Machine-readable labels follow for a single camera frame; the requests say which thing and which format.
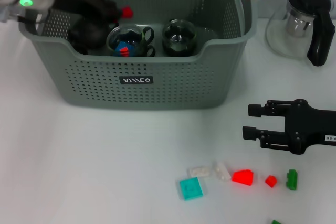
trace green light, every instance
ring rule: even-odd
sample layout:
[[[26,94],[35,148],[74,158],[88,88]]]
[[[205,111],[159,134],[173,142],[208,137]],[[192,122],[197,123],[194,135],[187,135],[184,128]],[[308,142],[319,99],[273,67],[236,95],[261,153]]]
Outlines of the green light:
[[[20,0],[20,4],[23,6],[32,6],[33,1],[32,0]]]

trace teapot lid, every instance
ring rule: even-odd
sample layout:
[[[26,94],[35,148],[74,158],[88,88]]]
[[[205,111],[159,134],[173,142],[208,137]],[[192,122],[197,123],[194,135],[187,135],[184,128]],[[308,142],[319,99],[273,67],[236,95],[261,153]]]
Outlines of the teapot lid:
[[[298,11],[308,14],[316,15],[318,9],[330,11],[332,8],[331,0],[288,0],[289,3]]]

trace white table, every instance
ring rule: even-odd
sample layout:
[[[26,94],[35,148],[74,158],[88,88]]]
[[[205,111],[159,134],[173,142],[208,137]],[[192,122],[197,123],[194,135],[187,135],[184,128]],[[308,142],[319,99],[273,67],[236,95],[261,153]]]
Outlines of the white table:
[[[336,43],[327,64],[276,56],[258,21],[229,96],[197,111],[118,111],[68,105],[17,24],[0,25],[0,220],[5,224],[334,223],[336,147],[301,156],[261,149],[242,126],[283,130],[282,118],[249,118],[250,103],[308,100],[336,110]],[[256,172],[253,186],[204,180],[203,198],[183,201],[176,181],[219,159]],[[299,172],[298,191],[285,186]],[[271,189],[264,179],[279,176]]]

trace gray plastic basket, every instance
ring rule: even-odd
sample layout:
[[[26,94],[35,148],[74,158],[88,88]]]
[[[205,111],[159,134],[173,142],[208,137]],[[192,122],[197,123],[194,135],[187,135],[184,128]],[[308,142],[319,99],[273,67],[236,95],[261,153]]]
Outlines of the gray plastic basket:
[[[32,40],[66,101],[79,106],[147,110],[211,108],[223,103],[245,44],[256,32],[255,0],[116,1],[133,8],[133,24],[155,30],[156,57],[77,53],[67,40],[77,15],[53,10],[38,29],[20,24],[20,31]],[[26,15],[35,14],[29,11]],[[163,57],[161,29],[172,18],[187,19],[197,26],[196,55]]]

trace tea kettle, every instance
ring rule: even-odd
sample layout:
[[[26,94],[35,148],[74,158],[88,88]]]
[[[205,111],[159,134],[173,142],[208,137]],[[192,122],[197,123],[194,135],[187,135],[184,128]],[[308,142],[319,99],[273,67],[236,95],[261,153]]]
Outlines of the tea kettle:
[[[323,66],[335,33],[332,9],[332,0],[287,0],[269,20],[268,45],[283,56],[307,56],[314,66]]]

